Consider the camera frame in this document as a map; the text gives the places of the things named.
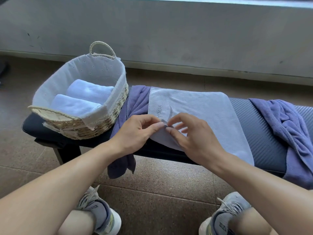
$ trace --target white towel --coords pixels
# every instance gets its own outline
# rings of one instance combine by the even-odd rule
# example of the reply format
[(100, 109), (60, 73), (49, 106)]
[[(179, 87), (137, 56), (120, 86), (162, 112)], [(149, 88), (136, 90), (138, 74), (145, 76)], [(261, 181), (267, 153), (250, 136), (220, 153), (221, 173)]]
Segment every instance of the white towel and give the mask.
[(103, 105), (113, 88), (113, 86), (100, 86), (77, 79), (68, 87), (66, 95)]
[[(180, 112), (205, 120), (227, 152), (254, 165), (248, 141), (227, 95), (221, 92), (194, 92), (151, 87), (148, 114), (153, 114), (167, 122)], [(177, 142), (170, 137), (165, 129), (161, 129), (150, 138), (167, 147), (182, 151)]]
[(101, 104), (89, 102), (81, 99), (69, 97), (67, 95), (57, 94), (53, 99), (50, 108), (61, 111), (62, 113), (81, 117), (84, 114), (93, 112)]

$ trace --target forearm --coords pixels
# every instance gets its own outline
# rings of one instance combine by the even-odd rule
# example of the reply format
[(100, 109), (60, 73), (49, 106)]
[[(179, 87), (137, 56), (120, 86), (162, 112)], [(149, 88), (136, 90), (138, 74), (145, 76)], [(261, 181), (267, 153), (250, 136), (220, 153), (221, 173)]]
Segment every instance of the forearm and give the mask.
[(89, 186), (118, 154), (109, 143), (97, 146), (2, 198), (2, 233), (56, 233)]
[(221, 158), (209, 169), (237, 190), (277, 233), (313, 233), (311, 193), (236, 156), (228, 154)]

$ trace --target white sneaker sole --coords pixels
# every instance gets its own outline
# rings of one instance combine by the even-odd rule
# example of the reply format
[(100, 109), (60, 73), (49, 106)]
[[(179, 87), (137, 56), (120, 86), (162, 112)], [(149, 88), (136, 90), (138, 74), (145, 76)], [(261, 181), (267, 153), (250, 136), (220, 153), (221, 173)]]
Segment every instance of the white sneaker sole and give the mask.
[(200, 227), (199, 227), (199, 235), (206, 235), (207, 234), (207, 227), (209, 226), (209, 223), (211, 221), (211, 217), (204, 220)]
[(114, 211), (114, 209), (110, 208), (110, 210), (112, 211), (114, 217), (114, 225), (111, 232), (108, 235), (117, 235), (120, 230), (120, 227), (122, 226), (122, 220), (120, 219), (119, 214)]

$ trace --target rope handle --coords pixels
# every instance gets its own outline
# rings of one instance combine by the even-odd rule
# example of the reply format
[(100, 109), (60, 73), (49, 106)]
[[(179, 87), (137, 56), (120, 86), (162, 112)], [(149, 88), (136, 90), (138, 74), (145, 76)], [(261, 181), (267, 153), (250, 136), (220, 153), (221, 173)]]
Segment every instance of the rope handle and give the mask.
[[(112, 52), (113, 56), (111, 56), (111, 55), (103, 55), (103, 54), (92, 53), (92, 48), (93, 48), (96, 44), (102, 44), (102, 45), (106, 46), (106, 47)], [(110, 59), (115, 59), (115, 58), (116, 58), (116, 54), (115, 54), (115, 52), (113, 51), (113, 49), (112, 49), (107, 43), (104, 43), (104, 42), (102, 42), (102, 41), (95, 41), (95, 42), (93, 42), (93, 43), (90, 45), (89, 54), (90, 54), (91, 56), (94, 56), (94, 57), (102, 56), (102, 57), (107, 57), (107, 58), (110, 58)]]

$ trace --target yoga towel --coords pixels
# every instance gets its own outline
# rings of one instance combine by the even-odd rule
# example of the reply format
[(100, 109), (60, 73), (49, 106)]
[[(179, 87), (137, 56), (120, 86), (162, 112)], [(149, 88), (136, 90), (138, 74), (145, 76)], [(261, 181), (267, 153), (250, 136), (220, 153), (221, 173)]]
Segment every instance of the yoga towel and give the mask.
[[(205, 120), (227, 152), (254, 165), (249, 144), (227, 95), (221, 92), (194, 92), (151, 87), (148, 114), (168, 121), (181, 112)], [(167, 147), (182, 151), (176, 142), (169, 140), (169, 137), (171, 137), (169, 133), (162, 129), (150, 138)]]
[[(113, 127), (110, 138), (119, 131), (129, 117), (132, 115), (143, 115), (148, 112), (149, 92), (149, 86), (131, 87), (129, 96), (119, 113), (119, 117)], [(108, 176), (111, 179), (118, 178), (125, 174), (127, 168), (134, 173), (136, 161), (133, 154), (126, 155), (112, 162), (108, 166)]]
[(305, 189), (313, 189), (313, 145), (302, 116), (291, 103), (283, 100), (249, 100), (271, 126), (273, 134), (289, 145), (283, 178)]
[(103, 105), (113, 88), (113, 86), (100, 86), (77, 79), (68, 87), (66, 95)]
[(62, 113), (82, 117), (85, 114), (93, 112), (100, 104), (81, 99), (69, 97), (67, 95), (57, 94), (52, 100), (50, 108), (61, 111)]

